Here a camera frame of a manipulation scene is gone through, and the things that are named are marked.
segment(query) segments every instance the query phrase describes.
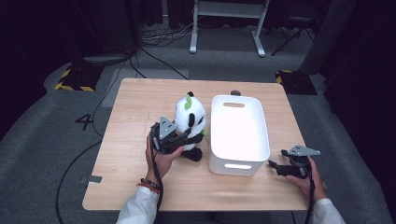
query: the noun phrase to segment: yellow and black tape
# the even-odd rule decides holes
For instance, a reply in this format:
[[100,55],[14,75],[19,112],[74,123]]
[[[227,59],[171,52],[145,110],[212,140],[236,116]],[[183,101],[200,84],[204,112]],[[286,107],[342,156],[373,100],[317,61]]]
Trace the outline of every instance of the yellow and black tape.
[[64,71],[55,90],[65,91],[95,91],[97,79],[89,80],[87,78],[79,79],[79,75],[70,66]]
[[276,71],[275,73],[275,78],[276,78],[276,83],[282,85],[282,76],[281,74],[284,73],[293,73],[293,71],[290,70],[280,70],[280,71]]

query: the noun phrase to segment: gray carpet floor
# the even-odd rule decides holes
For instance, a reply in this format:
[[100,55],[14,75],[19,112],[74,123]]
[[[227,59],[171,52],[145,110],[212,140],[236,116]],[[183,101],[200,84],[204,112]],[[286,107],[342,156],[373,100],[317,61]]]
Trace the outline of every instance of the gray carpet floor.
[[[299,68],[311,45],[306,34],[291,41],[276,56],[270,56],[284,41],[283,35],[278,30],[269,35],[263,31],[261,40],[267,56],[260,58],[251,38],[253,29],[204,29],[198,35],[196,54],[189,54],[189,35],[166,47],[145,50],[194,80],[276,82],[277,70]],[[132,63],[148,77],[161,70],[161,78],[180,78],[169,75],[172,69],[142,50],[132,58]],[[54,87],[67,65],[49,74],[44,83],[48,93],[17,120],[0,143],[0,223],[57,223],[56,191],[65,169],[85,148],[101,140],[96,132],[105,132],[118,90],[116,82],[109,87],[116,80],[121,64],[105,68],[97,91],[56,91]],[[117,80],[136,77],[128,63],[120,73]],[[392,223],[379,184],[323,97],[324,78],[316,74],[311,80],[318,95],[288,95],[288,98],[306,145],[322,153],[316,161],[329,185],[329,197],[346,223]],[[92,125],[83,131],[83,124],[75,121],[93,113],[96,131]],[[86,186],[80,179],[91,174],[98,150],[96,146],[83,154],[64,179],[59,197],[64,223],[117,220],[118,212],[86,211],[81,205]],[[306,212],[295,215],[297,223],[304,223]],[[292,223],[290,212],[273,211],[271,217],[273,223]]]

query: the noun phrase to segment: black cable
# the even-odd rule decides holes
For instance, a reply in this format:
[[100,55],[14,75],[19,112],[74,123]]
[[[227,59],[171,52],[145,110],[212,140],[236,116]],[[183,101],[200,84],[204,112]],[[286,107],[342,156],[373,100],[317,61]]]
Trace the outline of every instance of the black cable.
[[137,54],[134,55],[134,58],[136,59],[136,62],[137,62],[137,69],[139,69],[140,62],[139,62],[139,60],[137,60]]
[[64,178],[66,177],[67,173],[69,172],[70,168],[73,166],[73,164],[82,156],[84,155],[84,153],[86,153],[87,151],[89,151],[91,148],[96,147],[97,145],[99,145],[100,143],[102,143],[102,140],[100,140],[99,142],[91,145],[90,147],[87,147],[86,149],[84,149],[81,153],[79,153],[78,156],[76,156],[72,162],[70,162],[69,166],[67,166],[66,170],[64,171],[64,174],[62,175],[61,180],[59,181],[58,184],[58,188],[56,189],[56,198],[55,198],[55,210],[56,210],[56,216],[59,220],[59,223],[64,224],[64,221],[62,220],[61,217],[61,213],[59,211],[59,193],[61,191],[61,186],[62,183],[64,182]]
[[136,71],[136,73],[138,73],[140,76],[142,76],[143,78],[146,78],[141,72],[139,72],[135,67],[134,67],[134,65],[132,64],[132,62],[131,62],[131,58],[129,58],[129,63],[131,64],[131,66],[132,66],[132,68]]
[[160,197],[157,202],[157,212],[160,210],[161,203],[163,202],[163,180],[161,179],[160,172],[158,170],[157,162],[155,161],[155,157],[157,156],[158,151],[154,154],[154,141],[152,137],[150,137],[150,152],[151,152],[151,162],[152,167],[154,169],[154,175],[157,179],[158,186],[160,186]]
[[188,80],[187,77],[185,77],[183,74],[179,73],[179,72],[178,72],[174,67],[172,67],[169,63],[166,63],[166,62],[164,62],[163,60],[158,59],[157,57],[155,57],[155,56],[153,56],[152,54],[150,54],[150,53],[148,53],[147,51],[145,51],[142,47],[139,47],[139,48],[142,49],[145,53],[147,53],[147,55],[150,56],[151,58],[153,58],[153,59],[155,59],[155,60],[157,60],[157,61],[160,61],[161,63],[164,63],[164,64],[168,65],[170,68],[172,68],[172,70],[174,70],[174,71],[177,72],[179,75],[181,75],[182,77],[184,77],[185,79]]
[[120,67],[120,69],[119,69],[119,71],[118,71],[118,73],[117,73],[116,78],[114,79],[113,83],[111,83],[110,88],[108,88],[106,95],[102,98],[102,100],[101,100],[101,101],[99,102],[99,104],[96,106],[96,108],[95,108],[95,110],[93,111],[93,114],[92,114],[92,127],[93,127],[93,129],[95,130],[95,132],[96,132],[97,134],[99,134],[100,136],[102,136],[102,137],[103,137],[103,135],[102,135],[101,133],[99,133],[99,132],[96,130],[96,127],[95,127],[95,122],[94,122],[95,113],[96,113],[96,110],[99,108],[99,105],[100,105],[100,104],[106,99],[106,97],[108,96],[108,93],[110,92],[111,88],[113,88],[114,83],[116,83],[117,79],[119,78],[120,70],[121,70],[122,67],[125,65],[126,61],[128,61],[128,59],[125,60],[125,61],[122,63],[122,66]]
[[296,224],[296,217],[294,216],[294,212],[291,211],[291,218],[293,218],[293,223]]
[[314,209],[314,192],[315,192],[315,182],[314,182],[314,178],[312,176],[312,172],[308,171],[305,167],[302,166],[302,168],[306,171],[306,173],[308,174],[309,177],[309,185],[310,185],[310,189],[309,189],[309,205],[308,205],[308,212],[306,214],[306,218],[305,218],[305,224],[309,223],[309,220],[311,219],[311,215],[312,215],[312,211]]

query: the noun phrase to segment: beaded bracelet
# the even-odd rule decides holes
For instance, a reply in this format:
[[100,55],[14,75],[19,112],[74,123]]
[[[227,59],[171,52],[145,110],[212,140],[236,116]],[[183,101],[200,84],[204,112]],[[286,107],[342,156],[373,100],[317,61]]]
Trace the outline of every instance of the beaded bracelet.
[[159,185],[157,185],[156,183],[152,182],[151,180],[146,180],[145,178],[141,178],[140,181],[141,181],[142,183],[147,183],[147,184],[149,184],[150,186],[152,186],[153,188],[155,188],[155,189],[157,189],[157,190],[160,190],[160,189],[161,189]]
[[151,190],[152,192],[156,193],[156,194],[160,194],[160,191],[158,189],[155,189],[154,187],[152,187],[150,184],[145,183],[145,182],[141,182],[140,184],[137,184],[137,186],[143,186],[148,188],[149,190]]

